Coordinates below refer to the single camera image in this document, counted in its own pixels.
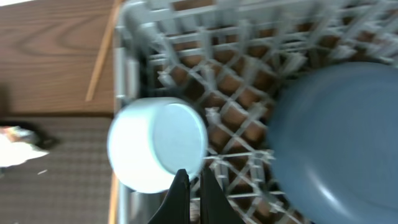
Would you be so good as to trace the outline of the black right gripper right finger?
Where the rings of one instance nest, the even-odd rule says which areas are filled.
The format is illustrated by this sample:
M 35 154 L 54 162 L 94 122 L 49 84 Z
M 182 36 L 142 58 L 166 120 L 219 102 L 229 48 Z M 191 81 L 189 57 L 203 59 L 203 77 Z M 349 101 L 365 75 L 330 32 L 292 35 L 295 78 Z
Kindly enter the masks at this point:
M 214 173 L 207 167 L 200 177 L 200 223 L 244 224 L 226 199 Z

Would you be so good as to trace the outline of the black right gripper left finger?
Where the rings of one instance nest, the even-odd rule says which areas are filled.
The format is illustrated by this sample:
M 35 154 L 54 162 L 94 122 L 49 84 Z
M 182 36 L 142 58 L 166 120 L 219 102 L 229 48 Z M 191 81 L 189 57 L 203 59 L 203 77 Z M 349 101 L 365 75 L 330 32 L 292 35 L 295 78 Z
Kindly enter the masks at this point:
M 148 224 L 190 224 L 190 181 L 185 169 L 177 171 L 162 205 Z

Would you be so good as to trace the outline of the blue plate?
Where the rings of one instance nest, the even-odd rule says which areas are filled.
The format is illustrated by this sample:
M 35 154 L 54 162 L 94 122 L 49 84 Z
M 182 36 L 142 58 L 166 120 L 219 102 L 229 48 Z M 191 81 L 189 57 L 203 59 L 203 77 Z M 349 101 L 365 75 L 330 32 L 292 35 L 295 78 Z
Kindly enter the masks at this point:
M 314 223 L 397 222 L 397 69 L 348 62 L 281 95 L 268 124 L 272 173 Z

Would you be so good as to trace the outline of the light blue rice bowl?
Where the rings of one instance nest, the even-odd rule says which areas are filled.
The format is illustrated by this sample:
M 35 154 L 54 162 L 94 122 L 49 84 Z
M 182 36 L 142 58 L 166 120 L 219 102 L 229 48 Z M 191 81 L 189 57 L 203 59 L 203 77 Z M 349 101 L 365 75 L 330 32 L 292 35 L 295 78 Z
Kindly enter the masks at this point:
M 141 98 L 118 111 L 108 131 L 108 158 L 119 181 L 144 194 L 170 188 L 178 170 L 202 170 L 208 133 L 199 113 L 179 98 Z

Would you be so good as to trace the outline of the white napkin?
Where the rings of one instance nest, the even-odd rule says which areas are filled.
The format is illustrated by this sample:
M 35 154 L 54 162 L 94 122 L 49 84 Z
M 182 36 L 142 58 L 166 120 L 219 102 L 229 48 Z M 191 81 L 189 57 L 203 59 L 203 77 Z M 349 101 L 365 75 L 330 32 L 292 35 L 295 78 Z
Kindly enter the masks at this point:
M 49 154 L 38 146 L 39 135 L 20 126 L 1 126 L 1 168 L 18 166 Z

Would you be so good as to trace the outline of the wooden chopstick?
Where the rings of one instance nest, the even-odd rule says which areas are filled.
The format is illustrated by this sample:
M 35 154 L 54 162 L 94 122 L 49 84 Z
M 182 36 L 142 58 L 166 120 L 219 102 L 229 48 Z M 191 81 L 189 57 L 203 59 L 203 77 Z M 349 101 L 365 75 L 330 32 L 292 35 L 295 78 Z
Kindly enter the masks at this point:
M 94 98 L 96 87 L 100 80 L 104 64 L 106 62 L 107 54 L 113 39 L 114 26 L 118 18 L 119 10 L 124 0 L 114 0 L 113 6 L 110 10 L 108 21 L 104 30 L 103 38 L 93 67 L 93 71 L 86 92 L 85 101 L 89 102 Z
M 109 197 L 109 211 L 108 211 L 108 224 L 115 224 L 117 219 L 117 209 L 118 209 L 118 189 L 119 180 L 115 173 L 112 173 L 111 178 L 111 189 Z

